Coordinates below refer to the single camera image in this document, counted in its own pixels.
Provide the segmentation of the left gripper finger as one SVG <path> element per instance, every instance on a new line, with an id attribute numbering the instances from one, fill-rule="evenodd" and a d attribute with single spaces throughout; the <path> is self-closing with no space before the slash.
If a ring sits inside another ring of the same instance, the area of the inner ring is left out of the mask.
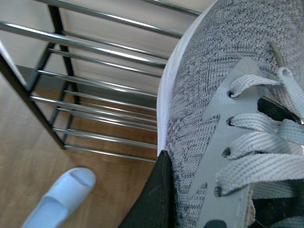
<path id="1" fill-rule="evenodd" d="M 162 150 L 138 199 L 118 227 L 174 227 L 174 194 L 171 160 Z"/>

